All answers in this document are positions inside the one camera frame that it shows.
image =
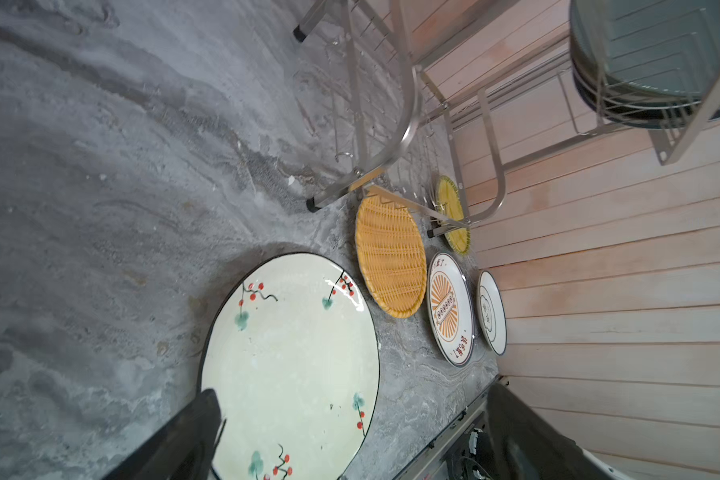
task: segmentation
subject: floral painted plate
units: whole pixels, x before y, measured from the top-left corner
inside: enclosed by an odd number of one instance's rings
[[[496,355],[503,355],[507,349],[507,319],[504,318],[499,287],[488,272],[480,274],[478,318],[490,348]]]
[[[437,254],[429,267],[427,312],[445,358],[464,366],[472,355],[474,322],[467,280],[454,258]]]
[[[338,478],[378,391],[376,333],[355,281],[319,255],[260,265],[216,315],[198,387],[219,398],[221,480]]]

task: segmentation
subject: wooden plank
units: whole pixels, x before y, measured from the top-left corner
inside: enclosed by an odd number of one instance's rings
[[[720,386],[720,343],[512,345],[506,376]]]
[[[557,0],[519,0],[491,24],[472,35],[452,52],[430,65],[427,74],[432,82],[440,84],[458,72],[501,39],[528,23]]]
[[[508,319],[507,338],[509,343],[720,342],[720,305]]]
[[[479,80],[487,72],[499,68],[502,63],[511,59],[524,49],[534,44],[546,34],[568,23],[568,1],[559,0],[551,7],[538,14],[530,22],[518,28],[506,38],[497,42],[480,54],[475,60],[466,64],[458,72],[442,82],[435,81],[446,98],[450,98],[468,85]]]
[[[489,268],[719,225],[720,198],[715,198],[501,246],[476,257],[480,268]]]
[[[635,480],[720,480],[720,474],[683,468],[665,463],[644,462],[634,458],[595,453],[603,462]]]
[[[416,32],[422,24],[442,7],[446,1],[454,2],[455,0],[416,0],[415,3],[407,2],[404,4],[405,21],[408,28],[412,32]]]
[[[488,138],[482,120],[471,121],[454,132],[456,154],[460,165],[466,165],[485,156]]]
[[[508,318],[720,304],[720,264],[501,293]]]
[[[589,126],[594,128],[596,124],[595,113],[593,111],[589,111],[576,117],[576,124],[579,127]],[[546,130],[534,133],[528,138],[522,138],[512,144],[503,146],[500,149],[501,163],[506,164],[509,161],[523,157],[527,154],[532,154],[533,152],[541,150],[542,148],[546,148],[563,140],[567,140],[568,138],[571,138],[575,135],[576,130],[574,129],[573,122],[571,122],[569,119],[566,119],[556,125],[553,125],[552,127],[547,128]],[[475,181],[472,182],[472,185],[478,185],[490,181],[496,177],[492,167],[486,168],[492,165],[493,162],[491,160],[490,154],[486,154],[483,157],[472,160],[471,162],[467,162],[461,167],[461,169],[462,171],[466,171],[470,168],[473,168],[475,172],[483,172],[489,170],[490,173],[488,174],[488,176],[480,176],[480,178],[477,178],[475,179]]]
[[[458,80],[456,77],[451,77],[443,84],[443,87],[446,87],[446,91],[448,93],[446,94],[446,92],[443,91],[442,88],[441,91],[443,92],[443,95],[446,96],[446,98],[458,100],[460,99],[461,95],[468,94],[468,92],[470,92],[472,88],[479,88],[480,85],[485,84],[484,82],[488,81],[489,79],[496,78],[500,72],[504,72],[510,65],[520,60],[521,58],[525,58],[527,55],[539,51],[538,49],[543,48],[545,45],[549,46],[552,44],[557,44],[558,40],[561,37],[566,37],[569,31],[570,29],[567,22],[565,24],[561,24],[559,27],[554,28],[551,32],[542,34],[537,41],[528,44],[527,47],[522,48],[517,53],[511,54],[506,60],[503,60],[501,63],[496,64],[487,72],[480,74],[479,77],[477,77],[472,82],[469,82],[469,84],[466,84],[463,87],[459,87],[457,84],[447,86],[448,82],[455,82]]]
[[[475,4],[476,1],[477,0],[448,0],[440,5],[433,14],[429,15],[427,19],[411,33],[411,49],[413,52],[422,52],[432,39],[445,31],[452,22],[457,20],[459,16]],[[418,6],[407,6],[407,9],[410,10],[415,10],[416,8],[418,8]]]
[[[654,149],[647,148],[514,192],[507,196],[499,212],[489,218],[486,225],[715,163],[720,160],[720,126],[701,132],[682,159],[683,162],[663,167],[656,160]]]
[[[472,229],[475,251],[720,197],[720,162]]]
[[[497,266],[490,274],[504,292],[715,262],[720,262],[720,226]]]
[[[720,473],[720,428],[542,408],[536,413],[587,450]]]
[[[530,407],[720,427],[720,387],[507,377]]]
[[[511,193],[553,178],[562,177],[614,158],[633,154],[650,146],[650,138],[645,130],[632,128],[620,131],[536,164],[509,172],[507,174],[507,192]],[[496,189],[496,179],[468,188],[467,198],[470,200],[470,205],[492,200],[496,197]]]

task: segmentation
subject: stacked plates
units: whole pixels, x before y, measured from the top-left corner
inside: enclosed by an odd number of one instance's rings
[[[684,127],[720,71],[720,1],[573,0],[570,25],[576,89],[612,121]]]

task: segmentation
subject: yellow woven tray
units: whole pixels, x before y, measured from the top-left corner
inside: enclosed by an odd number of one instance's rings
[[[384,202],[377,195],[367,197],[358,210],[355,245],[360,271],[384,312],[408,318],[427,293],[424,242],[408,209]]]
[[[462,220],[464,211],[461,209],[461,201],[458,198],[456,184],[445,175],[440,177],[438,183],[438,210],[454,220]],[[445,235],[445,239],[454,252],[459,255],[469,253],[469,246],[472,243],[472,235],[469,229],[460,228]]]

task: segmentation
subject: white plate with black rim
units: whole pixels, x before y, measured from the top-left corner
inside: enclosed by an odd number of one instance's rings
[[[341,476],[378,392],[376,333],[355,281],[314,254],[258,266],[211,325],[204,389],[221,407],[212,463],[221,480]]]
[[[478,321],[496,355],[503,355],[507,349],[507,319],[504,305],[494,278],[488,272],[480,274],[478,282]]]
[[[464,366],[472,356],[474,322],[467,279],[454,258],[434,256],[429,266],[427,312],[440,351],[455,366]]]

